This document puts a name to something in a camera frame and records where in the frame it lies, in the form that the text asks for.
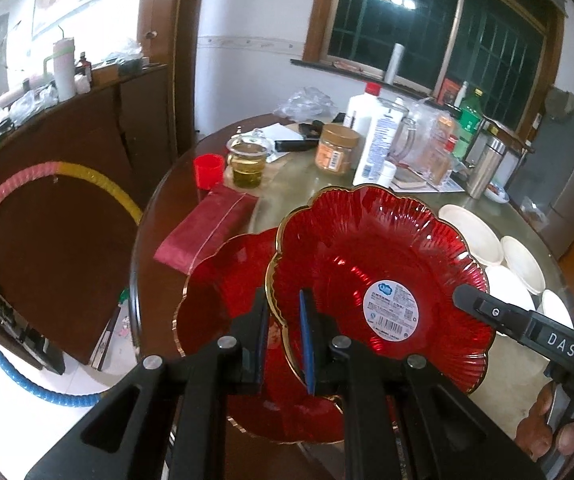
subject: plastic jar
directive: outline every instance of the plastic jar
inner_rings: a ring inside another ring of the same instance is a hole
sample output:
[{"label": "plastic jar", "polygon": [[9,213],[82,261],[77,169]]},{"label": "plastic jar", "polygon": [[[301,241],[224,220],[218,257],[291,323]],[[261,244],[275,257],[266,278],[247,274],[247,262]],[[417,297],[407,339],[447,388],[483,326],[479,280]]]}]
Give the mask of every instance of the plastic jar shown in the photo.
[{"label": "plastic jar", "polygon": [[345,174],[352,166],[352,153],[360,134],[342,124],[326,124],[316,151],[316,165],[323,171]]}]

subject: window frame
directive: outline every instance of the window frame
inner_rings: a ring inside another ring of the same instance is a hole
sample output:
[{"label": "window frame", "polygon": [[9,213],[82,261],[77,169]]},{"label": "window frame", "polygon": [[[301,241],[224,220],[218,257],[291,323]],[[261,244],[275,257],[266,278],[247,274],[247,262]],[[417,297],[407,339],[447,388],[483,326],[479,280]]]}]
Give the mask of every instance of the window frame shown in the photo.
[{"label": "window frame", "polygon": [[[326,65],[331,65],[337,60],[350,62],[352,65],[361,68],[365,73],[365,76],[382,79],[384,76],[384,71],[382,70],[352,60],[330,56],[328,54],[339,1],[340,0],[314,0],[302,61]],[[560,54],[562,51],[562,38],[564,34],[564,14],[556,8],[554,4],[551,4],[550,12],[548,13],[548,21],[545,24],[539,22],[516,0],[500,1],[509,6],[514,12],[525,19],[531,27],[543,35],[542,49],[534,82],[531,86],[531,91],[522,116],[518,122],[518,126],[516,127],[516,134],[518,137],[526,140],[532,135],[531,124],[543,107],[546,92],[550,86],[553,86],[558,73],[558,65],[560,64]],[[402,86],[428,96],[435,97],[439,94],[440,88],[442,87],[446,77],[449,61],[453,54],[460,21],[462,19],[464,3],[465,0],[458,0],[456,4],[456,11],[454,13],[449,39],[434,88],[427,88],[400,76],[397,76],[394,80],[394,86]]]}]

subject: refrigerator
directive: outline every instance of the refrigerator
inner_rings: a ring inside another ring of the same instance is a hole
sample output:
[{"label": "refrigerator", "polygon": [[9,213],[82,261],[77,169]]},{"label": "refrigerator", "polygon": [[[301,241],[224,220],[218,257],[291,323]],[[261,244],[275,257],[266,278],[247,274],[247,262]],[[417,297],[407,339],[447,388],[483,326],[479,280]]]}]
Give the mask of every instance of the refrigerator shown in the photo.
[{"label": "refrigerator", "polygon": [[518,206],[528,197],[544,213],[537,231],[558,259],[574,241],[574,110],[545,116],[532,147],[507,192]]}]

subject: white wall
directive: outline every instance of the white wall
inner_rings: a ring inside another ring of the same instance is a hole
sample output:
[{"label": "white wall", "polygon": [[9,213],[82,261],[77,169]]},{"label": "white wall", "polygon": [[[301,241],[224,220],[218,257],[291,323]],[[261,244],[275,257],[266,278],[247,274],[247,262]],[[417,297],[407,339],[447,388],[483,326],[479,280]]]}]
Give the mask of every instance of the white wall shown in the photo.
[{"label": "white wall", "polygon": [[[574,4],[567,0],[556,86],[574,93]],[[359,81],[290,65],[302,56],[313,0],[202,0],[196,62],[196,127],[213,133],[270,113],[303,86],[316,86],[342,109]]]},{"label": "white wall", "polygon": [[[22,84],[32,73],[42,72],[42,60],[52,54],[52,44],[62,37],[55,27],[32,40],[35,0],[0,0],[0,16],[9,13],[7,65],[9,87]],[[76,40],[76,53],[86,51],[91,62],[119,49],[126,38],[136,38],[140,0],[99,0],[64,19],[65,36]]]}]

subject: gold rim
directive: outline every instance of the gold rim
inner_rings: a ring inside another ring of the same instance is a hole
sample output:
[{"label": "gold rim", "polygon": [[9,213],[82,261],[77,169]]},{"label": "gold rim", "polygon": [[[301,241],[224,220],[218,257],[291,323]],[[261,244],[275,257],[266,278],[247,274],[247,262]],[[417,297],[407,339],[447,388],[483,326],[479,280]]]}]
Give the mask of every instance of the gold rim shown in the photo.
[{"label": "gold rim", "polygon": [[[300,365],[298,364],[298,360],[296,359],[294,352],[293,352],[293,349],[291,347],[291,340],[289,338],[289,327],[288,327],[287,321],[284,319],[284,316],[282,315],[280,308],[278,307],[278,302],[276,301],[276,298],[275,298],[275,295],[273,292],[273,278],[274,278],[274,274],[275,274],[275,269],[276,269],[276,266],[278,265],[278,262],[282,258],[282,237],[284,235],[284,231],[285,231],[289,221],[295,215],[299,214],[300,212],[307,210],[307,209],[311,209],[314,202],[316,200],[318,200],[318,198],[323,196],[325,193],[331,192],[331,191],[336,191],[336,190],[343,191],[346,193],[354,193],[354,192],[356,192],[356,191],[358,191],[364,187],[375,187],[375,188],[383,189],[383,190],[387,191],[389,194],[395,196],[396,198],[407,198],[407,199],[413,200],[414,202],[417,202],[420,205],[422,205],[423,207],[427,208],[432,213],[433,217],[439,223],[444,224],[444,225],[454,229],[454,231],[458,235],[458,238],[464,244],[465,249],[467,250],[467,254],[471,258],[472,263],[480,270],[480,272],[483,276],[484,284],[486,286],[485,292],[487,292],[487,293],[489,292],[489,280],[487,280],[486,273],[484,272],[484,269],[483,269],[482,265],[480,264],[480,262],[478,262],[476,257],[471,253],[471,250],[469,249],[469,246],[467,244],[467,241],[465,240],[465,237],[462,235],[462,233],[456,227],[454,227],[453,225],[451,225],[448,222],[445,222],[441,218],[438,218],[438,215],[433,212],[432,208],[430,208],[428,205],[426,205],[422,200],[419,200],[415,196],[409,196],[409,195],[405,195],[405,194],[394,193],[390,189],[383,187],[383,186],[378,186],[377,184],[360,184],[359,186],[353,187],[352,189],[349,189],[347,187],[341,187],[341,186],[323,187],[323,189],[319,190],[317,193],[315,193],[311,197],[311,199],[308,200],[307,205],[304,205],[304,206],[301,206],[299,208],[294,209],[291,213],[289,213],[287,216],[285,216],[285,218],[282,220],[282,222],[278,226],[278,233],[276,234],[276,253],[273,255],[272,260],[269,262],[269,266],[267,267],[267,273],[265,274],[265,280],[264,280],[264,288],[265,288],[265,293],[267,295],[267,301],[269,303],[269,308],[271,309],[273,316],[276,318],[276,320],[278,320],[278,322],[280,323],[280,326],[281,326],[280,334],[282,336],[281,337],[282,346],[284,348],[285,355],[286,355],[287,361],[289,363],[289,367],[294,372],[296,377],[300,380],[300,382],[302,382],[303,384],[305,384],[304,374],[303,374],[302,370],[300,369]],[[483,352],[483,356],[484,356],[483,373],[481,374],[480,378],[478,379],[478,382],[472,388],[467,390],[467,392],[466,392],[467,395],[470,395],[476,389],[478,389],[478,387],[480,386],[480,384],[482,383],[482,381],[486,377],[487,370],[489,368],[489,349],[491,348],[492,344],[494,343],[494,340],[496,340],[496,331],[495,330],[492,331],[491,341],[489,342],[489,345],[487,346],[486,350]],[[330,400],[333,400],[334,403],[336,404],[336,406],[342,411],[342,408],[338,405],[337,399],[330,399]]]},{"label": "gold rim", "polygon": [[[229,240],[227,240],[226,242],[224,242],[219,248],[218,250],[213,253],[211,256],[208,256],[207,258],[205,258],[204,260],[202,260],[196,267],[195,269],[193,269],[193,272],[196,271],[196,269],[201,266],[203,263],[211,260],[212,258],[215,258],[218,253],[224,248],[224,246],[226,246],[228,243],[230,243],[231,241],[235,240],[236,238],[241,238],[244,236],[249,236],[249,237],[257,237],[267,231],[271,231],[272,229],[266,229],[265,231],[262,231],[260,233],[243,233],[240,235],[236,235],[231,237]],[[191,275],[187,276],[184,280],[184,286],[182,288],[182,299],[180,300],[180,303],[178,303],[178,306],[176,307],[176,309],[174,310],[174,318],[172,319],[172,333],[174,335],[174,342],[176,343],[176,349],[178,350],[178,352],[180,353],[180,355],[182,357],[186,357],[186,353],[185,351],[182,349],[182,345],[180,344],[180,340],[178,339],[178,313],[180,312],[180,307],[182,307],[182,304],[184,303],[184,300],[187,299],[187,291],[189,288],[189,280],[191,279]],[[280,339],[282,342],[282,347],[285,348],[284,345],[284,341],[282,339],[282,330],[280,330]],[[289,358],[287,358],[287,362],[289,364],[289,367],[293,370],[293,367],[291,365],[291,362],[289,361]],[[339,405],[339,399],[337,399],[337,397],[334,397],[333,399],[326,397],[328,400],[331,400],[334,404],[334,406],[336,407],[336,409],[338,409],[341,413],[342,413],[342,409]],[[240,423],[238,423],[232,416],[227,415],[227,420],[231,423],[231,425],[236,428],[238,431],[240,431],[240,433],[246,433],[249,436],[252,436],[254,438],[263,438],[265,440],[268,440],[269,442],[273,442],[274,444],[301,444],[302,442],[310,442],[308,440],[273,440],[272,438],[268,438],[266,436],[260,436],[260,435],[256,435],[255,433],[246,430]],[[315,444],[340,444],[341,442],[343,442],[343,440],[336,440],[334,442],[315,442]]]}]

